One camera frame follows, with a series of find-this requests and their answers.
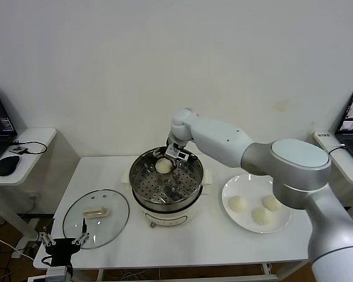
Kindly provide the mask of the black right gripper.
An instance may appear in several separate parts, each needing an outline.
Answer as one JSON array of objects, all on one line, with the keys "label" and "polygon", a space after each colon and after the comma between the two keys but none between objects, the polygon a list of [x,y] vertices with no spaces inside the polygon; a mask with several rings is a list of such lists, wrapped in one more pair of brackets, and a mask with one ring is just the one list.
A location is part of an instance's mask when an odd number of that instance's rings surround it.
[{"label": "black right gripper", "polygon": [[[166,146],[172,145],[173,141],[170,138],[167,138],[166,140]],[[160,159],[164,159],[165,158],[165,151],[166,149],[154,149],[152,151],[151,156],[154,159],[154,164],[157,163],[157,161],[159,161]],[[185,168],[188,166],[188,161],[190,159],[189,154],[181,152],[181,151],[173,151],[171,152],[171,162],[172,162],[172,170],[176,170],[176,169],[181,169],[181,168]]]}]

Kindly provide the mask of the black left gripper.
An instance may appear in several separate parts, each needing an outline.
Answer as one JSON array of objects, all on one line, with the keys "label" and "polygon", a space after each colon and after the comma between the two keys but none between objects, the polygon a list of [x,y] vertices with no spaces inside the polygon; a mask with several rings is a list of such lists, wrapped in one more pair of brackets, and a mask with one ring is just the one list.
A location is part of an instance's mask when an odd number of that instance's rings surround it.
[{"label": "black left gripper", "polygon": [[39,241],[46,246],[45,251],[51,256],[51,266],[72,266],[71,257],[80,251],[80,244],[89,239],[85,218],[82,221],[81,234],[76,239],[55,239],[47,232],[39,232]]}]

